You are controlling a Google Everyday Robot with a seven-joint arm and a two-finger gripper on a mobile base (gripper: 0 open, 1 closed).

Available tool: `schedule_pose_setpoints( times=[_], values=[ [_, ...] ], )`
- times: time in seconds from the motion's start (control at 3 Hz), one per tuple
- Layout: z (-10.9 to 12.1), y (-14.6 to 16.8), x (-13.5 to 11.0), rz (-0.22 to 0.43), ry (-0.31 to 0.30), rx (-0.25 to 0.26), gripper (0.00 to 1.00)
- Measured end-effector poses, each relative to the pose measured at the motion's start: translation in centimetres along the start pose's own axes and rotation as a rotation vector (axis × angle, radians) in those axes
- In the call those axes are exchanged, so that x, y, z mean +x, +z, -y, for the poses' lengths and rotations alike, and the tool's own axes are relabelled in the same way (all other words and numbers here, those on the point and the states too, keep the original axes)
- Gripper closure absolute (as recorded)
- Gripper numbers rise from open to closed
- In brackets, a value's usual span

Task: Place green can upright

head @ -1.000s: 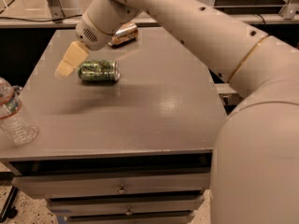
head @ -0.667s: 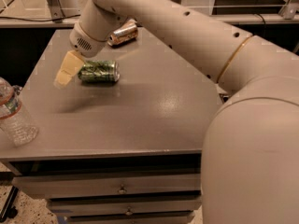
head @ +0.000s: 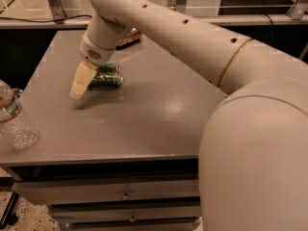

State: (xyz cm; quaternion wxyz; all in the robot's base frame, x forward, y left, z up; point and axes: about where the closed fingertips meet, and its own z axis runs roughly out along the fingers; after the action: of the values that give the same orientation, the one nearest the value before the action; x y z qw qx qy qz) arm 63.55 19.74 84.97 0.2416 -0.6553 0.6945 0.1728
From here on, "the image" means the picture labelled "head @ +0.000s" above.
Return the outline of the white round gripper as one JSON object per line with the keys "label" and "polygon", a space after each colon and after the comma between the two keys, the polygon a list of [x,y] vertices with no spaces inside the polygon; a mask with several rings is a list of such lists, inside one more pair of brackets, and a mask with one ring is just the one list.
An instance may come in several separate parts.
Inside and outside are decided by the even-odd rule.
{"label": "white round gripper", "polygon": [[96,46],[87,34],[83,34],[79,49],[81,56],[87,62],[79,63],[76,69],[70,90],[70,96],[74,99],[80,99],[84,95],[96,75],[97,70],[94,65],[106,64],[114,53],[113,50],[106,50]]}

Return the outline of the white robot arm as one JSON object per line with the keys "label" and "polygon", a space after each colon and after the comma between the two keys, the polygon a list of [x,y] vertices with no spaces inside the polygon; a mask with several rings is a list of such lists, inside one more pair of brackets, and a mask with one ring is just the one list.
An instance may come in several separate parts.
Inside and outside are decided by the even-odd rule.
{"label": "white robot arm", "polygon": [[203,230],[308,231],[307,64],[148,0],[90,3],[71,96],[139,29],[225,96],[199,147]]}

